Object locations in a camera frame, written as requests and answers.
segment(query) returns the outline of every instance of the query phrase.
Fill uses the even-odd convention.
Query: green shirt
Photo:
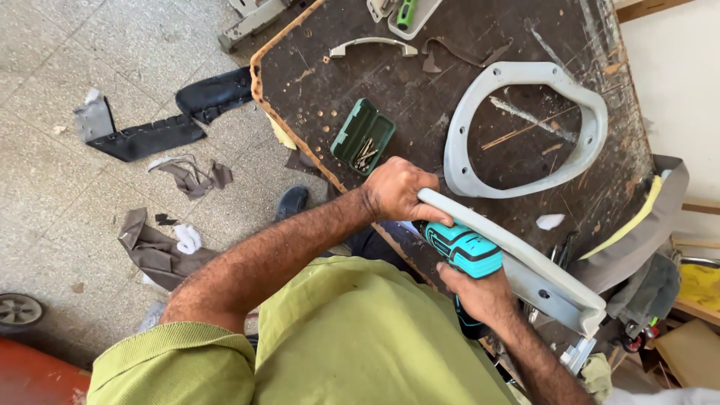
[[[243,335],[176,322],[94,363],[88,405],[514,404],[452,302],[391,264],[316,259]]]

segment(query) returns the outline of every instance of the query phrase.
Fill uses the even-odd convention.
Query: man's left hand
[[[374,220],[424,219],[452,226],[450,215],[418,200],[418,191],[424,187],[439,191],[438,177],[401,157],[393,156],[373,170],[360,190]]]

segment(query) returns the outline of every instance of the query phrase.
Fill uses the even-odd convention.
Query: man
[[[423,187],[437,190],[437,176],[393,157],[312,210],[298,213],[304,190],[291,189],[279,206],[289,218],[188,277],[159,326],[98,357],[88,404],[514,404],[451,301],[398,271],[407,265],[397,255],[319,257],[358,232],[354,253],[387,257],[388,245],[371,252],[379,237],[363,231],[378,220],[450,226],[418,201]],[[503,271],[473,280],[437,268],[503,341],[534,404],[594,404],[518,312]],[[243,327],[260,304],[256,354]]]

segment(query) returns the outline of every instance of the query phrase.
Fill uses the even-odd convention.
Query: white wall
[[[653,153],[683,158],[688,195],[720,200],[720,1],[694,0],[621,32]],[[720,215],[682,212],[684,239],[720,241]]]

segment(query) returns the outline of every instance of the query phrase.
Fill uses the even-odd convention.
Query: gray plastic wheel
[[[40,322],[44,312],[34,298],[23,294],[0,294],[0,326],[25,329]]]

